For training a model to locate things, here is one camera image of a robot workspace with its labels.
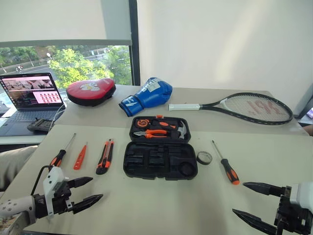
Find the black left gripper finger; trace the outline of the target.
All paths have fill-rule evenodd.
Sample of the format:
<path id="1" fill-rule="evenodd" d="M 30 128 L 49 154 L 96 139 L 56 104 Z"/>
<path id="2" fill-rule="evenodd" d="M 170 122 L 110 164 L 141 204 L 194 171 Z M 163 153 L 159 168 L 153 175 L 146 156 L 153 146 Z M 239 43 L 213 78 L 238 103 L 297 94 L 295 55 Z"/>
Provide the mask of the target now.
<path id="1" fill-rule="evenodd" d="M 102 197 L 103 197 L 103 194 L 95 194 L 87 198 L 84 198 L 81 202 L 73 205 L 73 208 L 72 208 L 73 214 L 76 214 L 85 209 L 88 209 L 89 207 L 97 203 Z"/>
<path id="2" fill-rule="evenodd" d="M 79 177 L 72 180 L 69 180 L 67 182 L 68 188 L 78 188 L 80 186 L 83 186 L 87 184 L 88 182 L 92 181 L 92 177 Z"/>

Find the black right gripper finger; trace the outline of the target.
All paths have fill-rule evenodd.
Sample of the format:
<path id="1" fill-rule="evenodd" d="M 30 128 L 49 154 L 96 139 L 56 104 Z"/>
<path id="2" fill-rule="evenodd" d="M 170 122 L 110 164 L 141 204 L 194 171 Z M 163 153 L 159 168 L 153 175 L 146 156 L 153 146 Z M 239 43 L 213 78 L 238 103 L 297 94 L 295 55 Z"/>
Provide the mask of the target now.
<path id="1" fill-rule="evenodd" d="M 276 235 L 277 228 L 273 225 L 270 225 L 264 221 L 261 220 L 261 218 L 254 216 L 252 214 L 249 214 L 244 211 L 232 209 L 232 211 L 245 223 L 247 223 L 249 226 L 267 234 L 267 235 Z"/>
<path id="2" fill-rule="evenodd" d="M 266 183 L 258 183 L 258 182 L 245 182 L 243 186 L 264 194 L 264 195 L 274 195 L 274 196 L 281 196 L 284 195 L 286 188 L 285 187 L 278 187 Z"/>

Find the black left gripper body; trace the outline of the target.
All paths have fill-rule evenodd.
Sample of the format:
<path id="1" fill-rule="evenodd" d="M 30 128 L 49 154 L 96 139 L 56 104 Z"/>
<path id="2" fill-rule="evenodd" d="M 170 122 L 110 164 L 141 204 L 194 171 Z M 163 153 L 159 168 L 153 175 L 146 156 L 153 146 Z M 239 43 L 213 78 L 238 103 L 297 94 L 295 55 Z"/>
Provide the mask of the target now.
<path id="1" fill-rule="evenodd" d="M 54 214 L 62 214 L 65 212 L 71 212 L 73 210 L 73 203 L 70 201 L 71 191 L 73 187 L 73 181 L 63 181 L 58 183 L 54 191 L 54 198 L 52 199 Z"/>

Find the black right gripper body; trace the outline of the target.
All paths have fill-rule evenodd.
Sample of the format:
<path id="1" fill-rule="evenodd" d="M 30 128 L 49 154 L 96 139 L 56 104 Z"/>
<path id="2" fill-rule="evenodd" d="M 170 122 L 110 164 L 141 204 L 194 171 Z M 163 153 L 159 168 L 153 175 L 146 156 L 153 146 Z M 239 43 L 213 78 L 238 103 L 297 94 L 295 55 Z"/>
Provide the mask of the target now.
<path id="1" fill-rule="evenodd" d="M 280 196 L 274 224 L 277 226 L 275 235 L 283 230 L 300 235 L 310 235 L 313 227 L 313 214 L 309 209 L 291 203 L 291 187 L 275 187 L 274 195 Z"/>

